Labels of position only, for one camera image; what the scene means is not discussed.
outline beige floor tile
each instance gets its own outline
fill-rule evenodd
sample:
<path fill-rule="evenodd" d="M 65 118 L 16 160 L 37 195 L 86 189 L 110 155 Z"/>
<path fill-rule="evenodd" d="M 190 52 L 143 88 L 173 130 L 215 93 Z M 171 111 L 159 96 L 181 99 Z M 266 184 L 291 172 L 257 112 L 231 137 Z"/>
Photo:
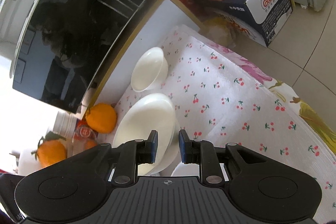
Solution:
<path fill-rule="evenodd" d="M 336 93 L 336 5 L 324 28 L 322 37 L 309 59 L 305 70 Z"/>
<path fill-rule="evenodd" d="M 280 54 L 257 42 L 240 35 L 236 40 L 235 52 L 258 66 L 267 75 L 292 86 L 302 69 Z"/>
<path fill-rule="evenodd" d="M 335 94 L 306 71 L 302 72 L 293 89 L 332 130 L 336 131 Z"/>
<path fill-rule="evenodd" d="M 303 68 L 320 39 L 333 3 L 327 0 L 319 12 L 296 5 L 269 47 Z"/>

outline metal screw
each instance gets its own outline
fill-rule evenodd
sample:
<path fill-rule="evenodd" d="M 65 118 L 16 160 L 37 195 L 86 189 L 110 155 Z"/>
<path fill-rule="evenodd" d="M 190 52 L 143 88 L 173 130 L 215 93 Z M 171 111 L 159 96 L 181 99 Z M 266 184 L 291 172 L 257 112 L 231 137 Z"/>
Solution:
<path fill-rule="evenodd" d="M 124 184 L 129 182 L 131 179 L 128 176 L 117 176 L 114 179 L 114 182 L 119 183 L 119 184 Z"/>
<path fill-rule="evenodd" d="M 219 176 L 208 176 L 206 178 L 206 181 L 211 183 L 211 184 L 217 184 L 217 183 L 222 182 L 222 178 L 219 177 Z"/>

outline white wall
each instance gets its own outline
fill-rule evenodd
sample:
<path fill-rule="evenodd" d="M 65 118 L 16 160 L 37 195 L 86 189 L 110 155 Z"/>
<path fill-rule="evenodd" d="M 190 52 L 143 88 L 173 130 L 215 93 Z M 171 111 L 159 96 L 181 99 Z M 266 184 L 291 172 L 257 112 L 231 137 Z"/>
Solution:
<path fill-rule="evenodd" d="M 58 109 L 13 90 L 9 67 L 10 62 L 0 56 L 0 169 L 11 171 L 8 153 L 35 148 L 53 128 Z"/>

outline microwave oven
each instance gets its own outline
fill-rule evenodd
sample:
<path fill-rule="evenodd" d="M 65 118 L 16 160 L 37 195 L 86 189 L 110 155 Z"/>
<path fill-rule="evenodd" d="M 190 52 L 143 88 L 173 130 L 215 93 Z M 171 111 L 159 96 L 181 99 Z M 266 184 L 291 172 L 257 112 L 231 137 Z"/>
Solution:
<path fill-rule="evenodd" d="M 0 0 L 0 54 L 12 60 L 13 89 L 76 113 L 144 1 Z"/>

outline orange fruit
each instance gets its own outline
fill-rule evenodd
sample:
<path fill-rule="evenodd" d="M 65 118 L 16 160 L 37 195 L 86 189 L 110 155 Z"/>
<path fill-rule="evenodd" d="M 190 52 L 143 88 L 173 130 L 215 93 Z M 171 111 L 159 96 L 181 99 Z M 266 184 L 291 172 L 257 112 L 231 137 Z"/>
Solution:
<path fill-rule="evenodd" d="M 99 133 L 110 133 L 116 126 L 117 113 L 108 104 L 97 104 L 85 114 L 87 124 Z"/>
<path fill-rule="evenodd" d="M 85 143 L 84 149 L 87 150 L 87 149 L 95 147 L 96 145 L 97 145 L 97 142 L 95 140 L 88 139 Z"/>
<path fill-rule="evenodd" d="M 48 167 L 67 158 L 67 150 L 59 139 L 66 140 L 58 134 L 49 132 L 40 139 L 37 150 L 31 152 L 32 155 L 35 154 L 35 159 L 38 158 L 43 167 Z"/>

